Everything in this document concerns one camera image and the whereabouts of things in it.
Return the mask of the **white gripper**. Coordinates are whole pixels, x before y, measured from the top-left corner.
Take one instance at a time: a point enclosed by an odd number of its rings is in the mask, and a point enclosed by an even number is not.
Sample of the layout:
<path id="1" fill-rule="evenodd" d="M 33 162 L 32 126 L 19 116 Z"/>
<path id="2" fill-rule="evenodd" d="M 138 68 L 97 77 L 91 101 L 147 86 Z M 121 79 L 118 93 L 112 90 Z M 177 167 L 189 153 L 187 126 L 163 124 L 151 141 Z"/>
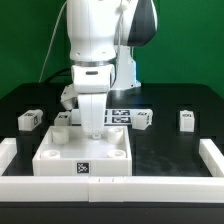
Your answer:
<path id="1" fill-rule="evenodd" d="M 61 95 L 66 110 L 72 110 L 78 102 L 83 133 L 101 139 L 111 77 L 115 73 L 112 64 L 97 67 L 71 67 L 73 83 L 67 85 Z"/>

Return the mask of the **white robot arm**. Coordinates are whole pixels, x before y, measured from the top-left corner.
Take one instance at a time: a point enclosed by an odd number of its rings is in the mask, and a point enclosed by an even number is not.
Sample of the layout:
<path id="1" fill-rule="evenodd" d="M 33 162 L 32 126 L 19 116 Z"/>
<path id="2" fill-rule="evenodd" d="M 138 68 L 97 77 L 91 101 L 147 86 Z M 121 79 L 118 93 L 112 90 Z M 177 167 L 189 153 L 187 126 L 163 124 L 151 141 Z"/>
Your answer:
<path id="1" fill-rule="evenodd" d="M 83 133 L 98 139 L 108 93 L 136 85 L 127 50 L 154 37 L 157 11 L 153 0 L 66 0 L 66 7 L 74 88 L 66 108 L 78 108 Z"/>

